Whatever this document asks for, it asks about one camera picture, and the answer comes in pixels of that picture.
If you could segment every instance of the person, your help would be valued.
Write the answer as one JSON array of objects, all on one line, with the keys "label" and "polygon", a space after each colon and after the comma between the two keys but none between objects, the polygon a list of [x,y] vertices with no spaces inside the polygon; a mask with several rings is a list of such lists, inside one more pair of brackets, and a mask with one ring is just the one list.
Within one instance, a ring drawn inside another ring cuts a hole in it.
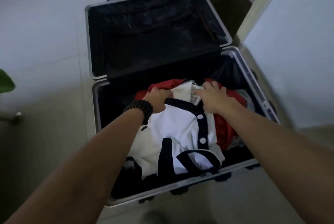
[{"label": "person", "polygon": [[[217,82],[196,90],[209,113],[223,116],[306,223],[334,223],[334,154],[241,106]],[[170,90],[144,97],[165,109]],[[18,223],[95,223],[144,120],[129,109],[52,173],[9,218]]]}]

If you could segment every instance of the red garment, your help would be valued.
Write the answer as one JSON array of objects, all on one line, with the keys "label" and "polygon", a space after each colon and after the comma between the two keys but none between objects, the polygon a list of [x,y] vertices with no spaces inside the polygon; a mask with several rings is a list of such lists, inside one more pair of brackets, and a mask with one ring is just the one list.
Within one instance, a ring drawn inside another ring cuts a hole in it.
[{"label": "red garment", "polygon": [[[212,82],[212,79],[205,79],[207,82]],[[172,79],[164,82],[155,83],[149,86],[148,90],[141,90],[138,91],[135,95],[135,100],[141,100],[150,92],[153,87],[157,87],[159,89],[173,89],[183,83],[184,80]],[[236,91],[227,89],[226,94],[229,97],[234,97],[241,105],[247,107],[246,100]],[[217,144],[220,146],[222,151],[226,151],[231,144],[233,137],[238,136],[236,131],[227,123],[227,121],[220,115],[214,114],[214,123],[216,127],[216,134],[217,134]]]}]

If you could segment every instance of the suitcase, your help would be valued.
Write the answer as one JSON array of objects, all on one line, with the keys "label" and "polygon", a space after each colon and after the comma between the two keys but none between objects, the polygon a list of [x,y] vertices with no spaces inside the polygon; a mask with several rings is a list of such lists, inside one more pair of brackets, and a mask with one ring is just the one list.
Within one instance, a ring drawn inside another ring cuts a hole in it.
[{"label": "suitcase", "polygon": [[[139,90],[173,79],[213,78],[229,89],[246,89],[256,112],[279,123],[210,0],[108,0],[85,9],[96,132],[122,114]],[[223,152],[221,169],[166,184],[141,180],[122,169],[107,206],[180,195],[208,180],[223,182],[232,171],[260,164],[247,147]]]}]

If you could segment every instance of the suitcase lid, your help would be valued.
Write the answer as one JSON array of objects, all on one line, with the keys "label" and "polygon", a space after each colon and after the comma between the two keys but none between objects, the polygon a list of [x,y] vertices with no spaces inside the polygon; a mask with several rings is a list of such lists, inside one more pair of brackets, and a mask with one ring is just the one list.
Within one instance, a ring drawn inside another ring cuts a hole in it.
[{"label": "suitcase lid", "polygon": [[220,52],[232,43],[210,0],[111,0],[85,11],[94,80]]}]

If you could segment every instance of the tile floor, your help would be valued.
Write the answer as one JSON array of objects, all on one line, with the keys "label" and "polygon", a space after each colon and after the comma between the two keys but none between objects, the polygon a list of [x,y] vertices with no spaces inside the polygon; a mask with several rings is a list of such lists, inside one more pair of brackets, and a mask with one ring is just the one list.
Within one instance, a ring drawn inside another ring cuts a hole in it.
[{"label": "tile floor", "polygon": [[[0,222],[94,135],[84,8],[102,1],[0,0],[0,67],[17,85],[0,107],[25,116],[0,124]],[[176,223],[302,223],[261,168],[182,196],[106,208],[100,223],[137,223],[150,209]]]}]

